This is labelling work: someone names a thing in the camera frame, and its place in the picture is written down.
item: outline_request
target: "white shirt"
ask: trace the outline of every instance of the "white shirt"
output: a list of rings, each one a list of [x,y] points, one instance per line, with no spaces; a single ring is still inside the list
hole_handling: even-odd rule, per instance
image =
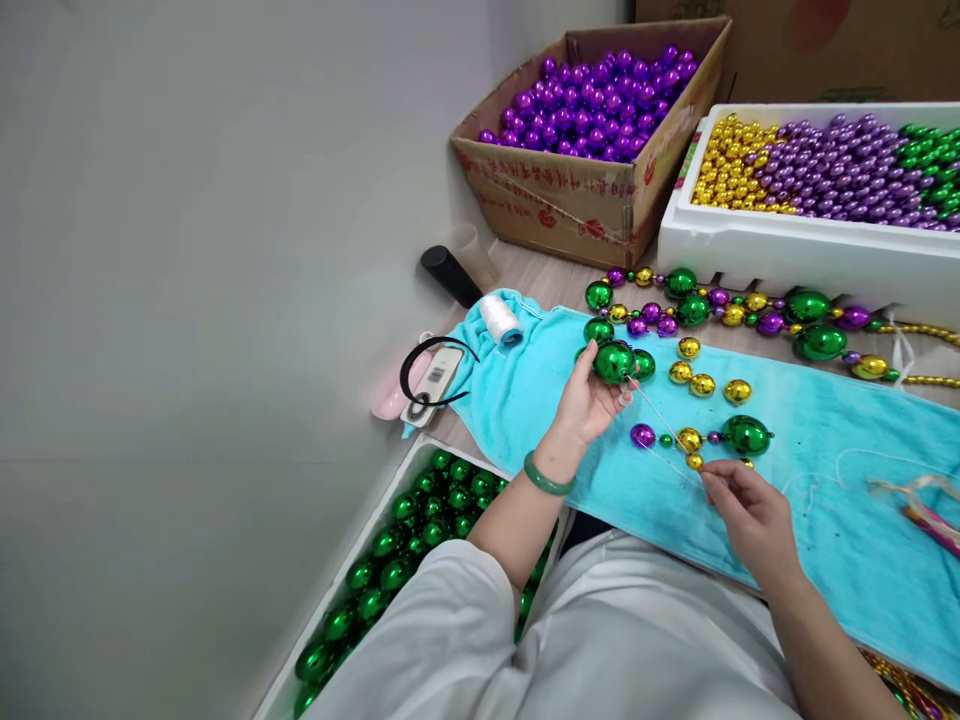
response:
[[[434,549],[304,716],[797,718],[770,613],[611,530],[544,578],[519,646],[506,574]]]

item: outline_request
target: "blue towel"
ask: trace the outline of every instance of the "blue towel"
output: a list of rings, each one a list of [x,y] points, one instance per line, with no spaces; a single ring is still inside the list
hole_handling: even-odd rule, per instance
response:
[[[449,393],[470,391],[452,407],[487,458],[513,475],[553,420],[588,317],[563,307],[544,312],[514,290],[498,294],[523,323],[524,338],[498,347],[474,306],[451,334],[480,362],[468,354]],[[674,431],[690,426],[706,434],[738,413],[774,431],[756,468],[789,498],[803,567],[840,624],[863,645],[960,690],[960,561],[900,514],[900,497],[868,494],[870,480],[904,485],[929,472],[956,476],[960,413],[890,386],[704,347],[692,363],[696,372],[712,375],[719,388],[733,378],[753,386],[753,397],[735,410],[719,389],[701,399],[670,382],[676,339],[629,338],[622,325],[616,332],[656,359],[657,372],[642,389]],[[636,396],[594,443],[568,504],[755,587],[682,453],[636,448],[629,431],[638,422],[666,432]],[[707,461],[732,457],[722,445],[702,454]],[[932,509],[960,525],[956,503],[923,492]]]

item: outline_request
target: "person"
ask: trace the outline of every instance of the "person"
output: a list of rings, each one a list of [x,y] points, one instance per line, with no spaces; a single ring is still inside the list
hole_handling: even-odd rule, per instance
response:
[[[573,482],[623,409],[591,372],[596,352],[591,341],[533,453],[549,482]],[[466,540],[424,558],[306,720],[902,720],[804,575],[787,499],[736,460],[701,478],[768,605],[609,529],[547,573],[515,645],[520,590],[563,506],[521,472]]]

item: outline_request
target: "gray wall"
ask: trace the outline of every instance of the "gray wall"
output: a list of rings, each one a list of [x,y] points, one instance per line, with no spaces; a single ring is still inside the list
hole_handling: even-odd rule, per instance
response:
[[[616,0],[0,0],[0,715],[249,716],[479,222],[446,139]]]

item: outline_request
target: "right hand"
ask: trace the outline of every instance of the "right hand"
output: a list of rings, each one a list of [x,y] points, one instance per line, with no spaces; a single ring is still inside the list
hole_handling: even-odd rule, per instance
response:
[[[730,544],[767,595],[805,578],[793,537],[790,503],[739,460],[716,460],[700,473]]]

